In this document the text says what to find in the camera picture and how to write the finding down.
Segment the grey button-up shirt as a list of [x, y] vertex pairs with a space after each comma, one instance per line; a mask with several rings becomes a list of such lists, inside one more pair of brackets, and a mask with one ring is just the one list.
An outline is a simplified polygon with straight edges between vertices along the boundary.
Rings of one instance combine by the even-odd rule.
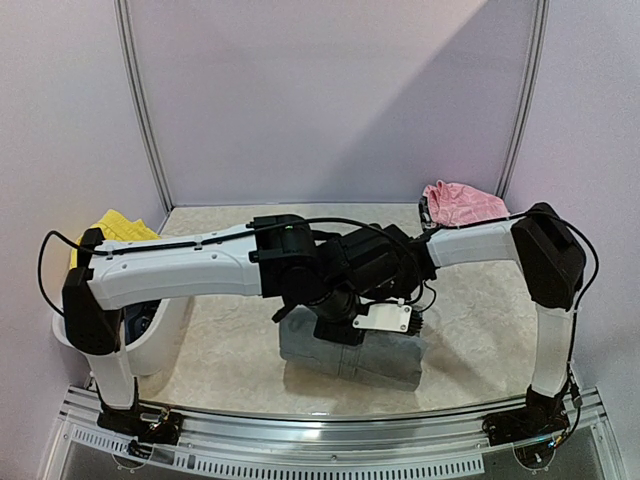
[[370, 331], [349, 346], [316, 338], [316, 320], [298, 307], [279, 323], [279, 355], [287, 364], [372, 387], [413, 392], [420, 385], [427, 350], [421, 337]]

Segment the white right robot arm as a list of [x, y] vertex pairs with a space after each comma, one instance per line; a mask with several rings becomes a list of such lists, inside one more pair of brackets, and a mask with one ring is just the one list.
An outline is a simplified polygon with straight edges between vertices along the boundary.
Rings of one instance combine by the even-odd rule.
[[546, 203], [504, 218], [440, 226], [422, 236], [391, 234], [359, 223], [351, 234], [325, 243], [328, 276], [345, 300], [319, 316], [316, 336], [357, 345], [365, 331], [408, 332], [410, 318], [441, 267], [511, 261], [526, 282], [537, 312], [536, 361], [517, 427], [537, 436], [556, 417], [551, 398], [572, 381], [577, 315], [592, 282], [586, 262], [597, 256], [588, 239]]

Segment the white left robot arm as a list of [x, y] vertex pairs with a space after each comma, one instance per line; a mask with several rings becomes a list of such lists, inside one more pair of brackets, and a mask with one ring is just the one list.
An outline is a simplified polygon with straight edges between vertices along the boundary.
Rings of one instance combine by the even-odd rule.
[[170, 240], [107, 240], [85, 232], [62, 288], [67, 340], [88, 360], [111, 419], [128, 434], [148, 426], [125, 347], [126, 307], [203, 295], [279, 297], [285, 310], [311, 308], [325, 322], [351, 321], [364, 288], [342, 236], [313, 230], [316, 219], [256, 217], [227, 230]]

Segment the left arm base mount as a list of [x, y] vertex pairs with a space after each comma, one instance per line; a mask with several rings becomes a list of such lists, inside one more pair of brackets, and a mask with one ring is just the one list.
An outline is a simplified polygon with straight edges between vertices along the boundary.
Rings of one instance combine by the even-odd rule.
[[115, 409], [101, 403], [97, 425], [134, 437], [139, 443], [177, 445], [184, 416], [167, 407], [147, 407], [134, 403], [129, 409]]

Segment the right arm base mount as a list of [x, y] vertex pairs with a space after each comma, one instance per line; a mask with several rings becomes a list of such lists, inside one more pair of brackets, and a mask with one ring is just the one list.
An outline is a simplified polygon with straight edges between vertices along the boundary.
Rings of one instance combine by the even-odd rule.
[[[570, 394], [576, 418], [570, 422], [564, 405], [566, 393]], [[549, 447], [557, 449], [575, 432], [581, 418], [583, 405], [580, 390], [574, 384], [567, 384], [553, 397], [547, 397], [528, 387], [525, 405], [521, 408], [486, 415], [482, 430], [491, 446], [515, 443], [523, 440], [554, 434]]]

